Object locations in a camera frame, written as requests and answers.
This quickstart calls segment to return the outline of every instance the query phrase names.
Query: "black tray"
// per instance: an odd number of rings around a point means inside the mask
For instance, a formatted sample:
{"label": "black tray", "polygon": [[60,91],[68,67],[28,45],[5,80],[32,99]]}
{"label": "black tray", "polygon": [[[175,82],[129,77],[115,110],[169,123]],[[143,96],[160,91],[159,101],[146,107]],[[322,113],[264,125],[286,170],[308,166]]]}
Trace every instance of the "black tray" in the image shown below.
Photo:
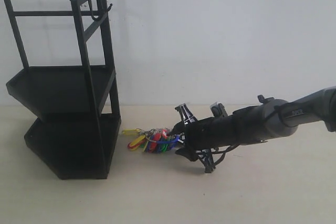
{"label": "black tray", "polygon": [[[91,66],[96,103],[101,113],[115,78],[105,66]],[[89,116],[82,66],[29,67],[7,82],[8,93],[44,122]]]}
{"label": "black tray", "polygon": [[102,149],[91,120],[44,123],[37,119],[25,141],[60,179],[105,179],[119,126],[120,117],[101,115]]}

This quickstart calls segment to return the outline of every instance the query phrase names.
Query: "metal rack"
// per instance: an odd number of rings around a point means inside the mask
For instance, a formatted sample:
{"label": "metal rack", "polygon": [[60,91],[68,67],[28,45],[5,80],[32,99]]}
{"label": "metal rack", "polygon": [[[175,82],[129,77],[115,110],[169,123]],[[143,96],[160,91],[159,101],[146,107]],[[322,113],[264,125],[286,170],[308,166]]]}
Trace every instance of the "metal rack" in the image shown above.
{"label": "metal rack", "polygon": [[[38,118],[25,135],[27,146],[61,179],[107,178],[120,126],[107,0],[70,0],[72,10],[14,11],[4,0],[23,69],[6,84],[8,93]],[[80,6],[88,2],[90,10]],[[72,16],[81,66],[30,66],[16,22],[19,16]],[[91,16],[84,29],[82,16]],[[91,66],[86,42],[100,27],[105,64]],[[102,114],[110,95],[112,113]]]}

